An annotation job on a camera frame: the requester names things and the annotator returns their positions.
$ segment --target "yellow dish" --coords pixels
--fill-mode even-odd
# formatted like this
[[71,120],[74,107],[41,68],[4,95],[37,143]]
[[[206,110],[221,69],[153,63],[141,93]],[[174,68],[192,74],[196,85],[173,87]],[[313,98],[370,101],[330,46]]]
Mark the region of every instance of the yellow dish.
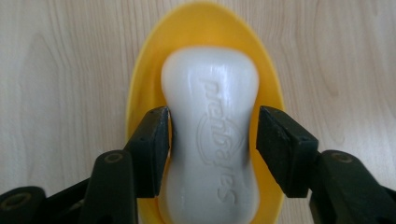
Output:
[[[189,46],[220,46],[244,52],[255,63],[260,76],[258,97],[249,130],[250,155],[260,189],[259,210],[251,223],[276,222],[283,193],[255,149],[260,105],[283,110],[282,93],[276,71],[260,39],[230,10],[208,2],[176,8],[165,16],[148,36],[140,51],[131,80],[126,137],[134,133],[150,109],[166,105],[161,88],[161,71],[168,55]],[[138,199],[144,223],[164,223],[157,199]]]

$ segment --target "wood grain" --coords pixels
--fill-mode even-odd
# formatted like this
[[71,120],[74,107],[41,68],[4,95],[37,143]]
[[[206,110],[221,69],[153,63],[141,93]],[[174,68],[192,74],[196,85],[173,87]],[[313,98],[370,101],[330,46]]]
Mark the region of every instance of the wood grain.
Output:
[[[0,2],[0,193],[48,195],[89,176],[124,145],[139,50],[182,0]],[[320,141],[396,189],[396,2],[216,1],[267,47],[287,112]],[[312,223],[285,200],[279,223]]]

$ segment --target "soap bar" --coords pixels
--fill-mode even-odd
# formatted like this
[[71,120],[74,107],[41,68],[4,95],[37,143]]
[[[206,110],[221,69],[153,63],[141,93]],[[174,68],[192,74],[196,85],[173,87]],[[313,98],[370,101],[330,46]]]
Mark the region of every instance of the soap bar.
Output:
[[259,191],[248,130],[258,91],[248,56],[192,47],[163,65],[163,95],[172,121],[170,163],[160,192],[166,223],[249,223]]

